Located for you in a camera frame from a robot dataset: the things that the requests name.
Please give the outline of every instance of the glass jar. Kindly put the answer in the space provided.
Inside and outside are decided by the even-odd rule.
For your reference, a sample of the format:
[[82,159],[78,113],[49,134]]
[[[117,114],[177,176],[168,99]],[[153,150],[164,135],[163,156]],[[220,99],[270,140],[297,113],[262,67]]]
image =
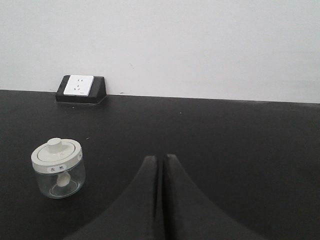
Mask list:
[[71,139],[52,138],[31,155],[40,192],[52,199],[76,193],[86,179],[80,144]]

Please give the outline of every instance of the white wall socket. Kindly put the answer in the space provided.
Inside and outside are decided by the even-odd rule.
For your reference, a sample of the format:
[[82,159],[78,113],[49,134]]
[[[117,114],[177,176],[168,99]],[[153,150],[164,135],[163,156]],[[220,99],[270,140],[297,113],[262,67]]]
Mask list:
[[93,82],[94,76],[70,75],[63,94],[68,96],[88,96]]

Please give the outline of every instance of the lid knob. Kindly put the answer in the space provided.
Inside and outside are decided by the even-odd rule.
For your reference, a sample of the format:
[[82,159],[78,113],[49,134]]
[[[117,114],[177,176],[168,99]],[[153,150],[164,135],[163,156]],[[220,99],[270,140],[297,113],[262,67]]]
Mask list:
[[51,138],[47,143],[48,143],[50,153],[57,154],[63,151],[61,138],[58,138],[58,137]]

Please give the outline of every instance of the white plastic lid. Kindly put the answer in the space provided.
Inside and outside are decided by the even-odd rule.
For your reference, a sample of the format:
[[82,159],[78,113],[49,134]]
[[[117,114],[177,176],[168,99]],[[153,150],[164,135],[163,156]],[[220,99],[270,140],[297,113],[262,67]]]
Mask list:
[[32,155],[32,166],[42,174],[56,174],[66,171],[82,159],[80,144],[71,139],[50,139],[37,147]]

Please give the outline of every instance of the black table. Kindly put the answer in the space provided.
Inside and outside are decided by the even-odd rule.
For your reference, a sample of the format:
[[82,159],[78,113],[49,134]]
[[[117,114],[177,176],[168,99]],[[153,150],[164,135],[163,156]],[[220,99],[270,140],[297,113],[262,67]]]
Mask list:
[[[62,239],[121,194],[144,156],[167,153],[261,236],[320,239],[319,104],[110,95],[89,106],[1,90],[0,126],[0,239]],[[30,158],[54,137],[80,142],[86,169],[83,188],[59,200],[40,194]]]

